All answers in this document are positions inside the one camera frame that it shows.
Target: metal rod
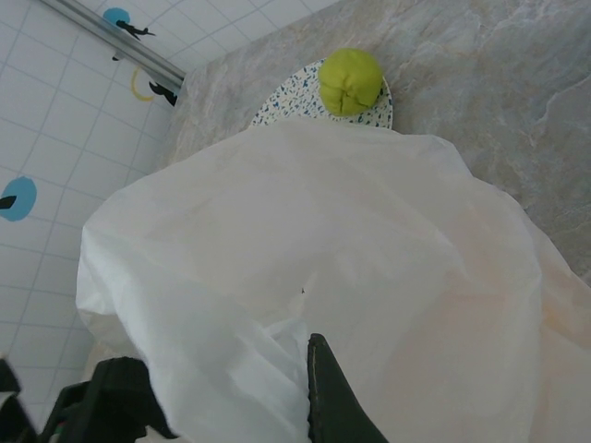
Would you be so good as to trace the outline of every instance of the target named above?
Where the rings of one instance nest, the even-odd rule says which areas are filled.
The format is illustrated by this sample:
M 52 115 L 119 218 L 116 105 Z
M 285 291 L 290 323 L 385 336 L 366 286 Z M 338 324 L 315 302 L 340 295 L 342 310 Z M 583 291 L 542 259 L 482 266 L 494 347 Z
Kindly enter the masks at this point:
M 41 2 L 109 44 L 118 57 L 124 57 L 140 66 L 155 82 L 172 91 L 180 90 L 185 72 L 126 35 L 78 0 L 41 0 Z

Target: speckled plate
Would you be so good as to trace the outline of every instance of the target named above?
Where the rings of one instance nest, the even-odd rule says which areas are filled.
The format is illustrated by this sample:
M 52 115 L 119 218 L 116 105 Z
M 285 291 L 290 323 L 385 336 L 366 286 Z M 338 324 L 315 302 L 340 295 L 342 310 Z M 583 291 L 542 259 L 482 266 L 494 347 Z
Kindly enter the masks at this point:
M 338 117 L 329 113 L 320 99 L 318 71 L 322 63 L 324 63 L 324 59 L 300 69 L 288 78 L 261 106 L 250 125 L 270 125 L 279 119 L 299 115 L 329 118 L 335 122 L 392 127 L 392 94 L 385 79 L 382 82 L 378 100 L 371 109 L 347 117 Z

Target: black bird silhouette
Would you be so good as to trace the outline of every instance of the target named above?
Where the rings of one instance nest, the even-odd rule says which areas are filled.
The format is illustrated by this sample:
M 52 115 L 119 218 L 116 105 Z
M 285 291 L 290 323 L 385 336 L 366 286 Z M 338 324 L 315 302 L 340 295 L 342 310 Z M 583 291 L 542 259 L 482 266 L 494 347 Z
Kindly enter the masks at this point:
M 129 23 L 125 23 L 123 20 L 117 20 L 115 23 L 119 28 L 122 30 L 126 30 L 129 32 L 129 35 L 134 37 L 135 39 L 139 40 L 139 35 L 156 35 L 152 34 L 148 31 L 148 28 L 144 28 L 143 30 L 138 30 L 135 26 L 130 25 Z
M 0 198 L 0 210 L 9 210 L 17 201 L 17 196 Z
M 178 97 L 176 97 L 176 94 L 165 88 L 163 85 L 159 85 L 158 83 L 154 85 L 152 82 L 150 82 L 150 89 L 156 95 L 163 95 L 164 98 L 173 106 L 176 105 L 176 99 Z

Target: white tile wall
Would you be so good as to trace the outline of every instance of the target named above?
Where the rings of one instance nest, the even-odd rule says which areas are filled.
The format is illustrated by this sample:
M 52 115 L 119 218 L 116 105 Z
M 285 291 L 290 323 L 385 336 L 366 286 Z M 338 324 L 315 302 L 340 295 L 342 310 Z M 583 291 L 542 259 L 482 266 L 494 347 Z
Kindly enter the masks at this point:
M 102 15 L 123 7 L 141 41 L 186 71 L 254 42 L 337 0 L 79 0 Z
M 148 20 L 171 7 L 135 3 Z M 81 228 L 113 192 L 153 172 L 172 110 L 160 97 L 138 101 L 135 66 L 113 55 L 37 0 L 0 1 L 0 193 L 22 175 L 37 186 L 27 218 L 0 217 L 0 353 L 39 425 L 61 388 L 80 380 L 92 345 L 74 298 Z M 140 73 L 145 95 L 148 81 Z

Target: gray marble countertop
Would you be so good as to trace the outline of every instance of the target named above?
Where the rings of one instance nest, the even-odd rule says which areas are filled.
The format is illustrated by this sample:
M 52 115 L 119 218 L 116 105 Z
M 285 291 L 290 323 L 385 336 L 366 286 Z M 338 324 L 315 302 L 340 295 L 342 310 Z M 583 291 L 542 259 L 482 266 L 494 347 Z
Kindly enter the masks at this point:
M 302 66 L 376 55 L 393 129 L 455 144 L 591 282 L 589 0 L 345 0 L 187 76 L 163 164 L 245 128 Z

